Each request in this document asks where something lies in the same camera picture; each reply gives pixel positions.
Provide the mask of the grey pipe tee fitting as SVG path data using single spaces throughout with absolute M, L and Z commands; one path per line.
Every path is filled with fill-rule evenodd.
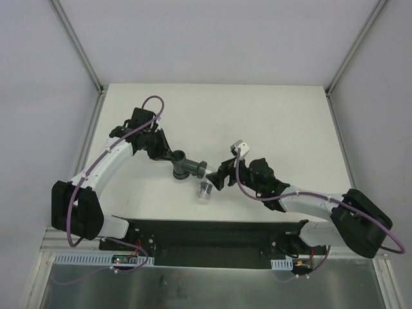
M 173 164 L 173 176 L 177 180 L 184 180 L 189 176 L 202 179 L 206 174 L 207 162 L 190 160 L 182 150 L 171 153 L 171 163 Z

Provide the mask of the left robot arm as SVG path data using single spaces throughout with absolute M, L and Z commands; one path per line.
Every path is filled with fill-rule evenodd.
M 99 199 L 118 169 L 137 151 L 152 160 L 168 160 L 171 150 L 158 127 L 159 114 L 135 108 L 132 117 L 114 128 L 100 153 L 70 181 L 58 181 L 51 190 L 51 225 L 82 239 L 113 238 L 121 250 L 130 250 L 136 235 L 126 219 L 104 214 Z

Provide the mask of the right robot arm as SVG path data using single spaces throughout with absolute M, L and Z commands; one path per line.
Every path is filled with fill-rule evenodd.
M 374 258 L 390 235 L 392 221 L 363 192 L 349 189 L 343 194 L 304 191 L 278 180 L 264 158 L 246 164 L 236 158 L 224 161 L 206 178 L 222 190 L 237 185 L 242 192 L 254 191 L 251 199 L 279 212 L 295 212 L 320 218 L 306 223 L 290 237 L 290 248 L 304 254 L 318 245 L 346 245 L 364 258 Z

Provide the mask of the left aluminium corner post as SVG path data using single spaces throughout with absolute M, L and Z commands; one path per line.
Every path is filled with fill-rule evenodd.
M 48 3 L 56 15 L 57 20 L 61 24 L 62 29 L 70 42 L 71 47 L 73 48 L 73 51 L 84 68 L 84 71 L 86 72 L 86 75 L 91 81 L 93 87 L 96 89 L 97 93 L 103 93 L 105 87 L 100 81 L 62 3 L 59 0 L 49 0 Z

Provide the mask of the aluminium corner post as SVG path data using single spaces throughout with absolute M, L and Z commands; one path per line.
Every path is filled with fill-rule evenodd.
M 84 71 L 86 72 L 86 75 L 91 81 L 93 87 L 96 89 L 97 93 L 103 93 L 105 87 L 100 81 L 62 3 L 59 0 L 49 0 L 48 3 L 56 15 L 57 20 L 61 24 L 62 29 L 70 42 L 71 47 L 73 48 L 73 51 L 84 68 Z
M 360 52 L 363 44 L 366 42 L 369 34 L 376 25 L 377 21 L 384 13 L 386 7 L 390 4 L 389 0 L 378 0 L 374 4 L 371 12 L 368 14 L 365 22 L 361 26 L 358 34 L 356 35 L 354 41 L 349 47 L 346 55 L 344 56 L 341 64 L 339 65 L 337 71 L 335 72 L 329 85 L 325 88 L 325 94 L 327 98 L 330 98 L 332 93 L 335 91 L 336 87 L 344 77 L 345 73 L 349 70 L 352 62 L 355 60 L 357 54 Z

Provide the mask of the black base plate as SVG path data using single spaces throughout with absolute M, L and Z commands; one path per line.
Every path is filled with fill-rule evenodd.
M 322 256 L 326 247 L 299 238 L 300 222 L 130 220 L 121 243 L 101 241 L 101 251 L 140 245 L 156 266 L 269 269 L 288 256 Z

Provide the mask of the right aluminium corner post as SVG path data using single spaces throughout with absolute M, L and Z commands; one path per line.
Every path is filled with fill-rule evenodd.
M 344 77 L 345 73 L 349 70 L 352 62 L 355 60 L 357 54 L 360 52 L 363 44 L 366 42 L 369 34 L 376 25 L 377 21 L 384 13 L 386 7 L 390 4 L 389 0 L 378 0 L 374 4 L 371 12 L 368 14 L 365 22 L 361 26 L 358 34 L 356 35 L 354 41 L 349 47 L 346 55 L 344 56 L 341 64 L 339 65 L 337 71 L 335 72 L 329 85 L 325 88 L 325 94 L 327 98 L 330 98 L 332 93 L 335 91 L 336 87 Z

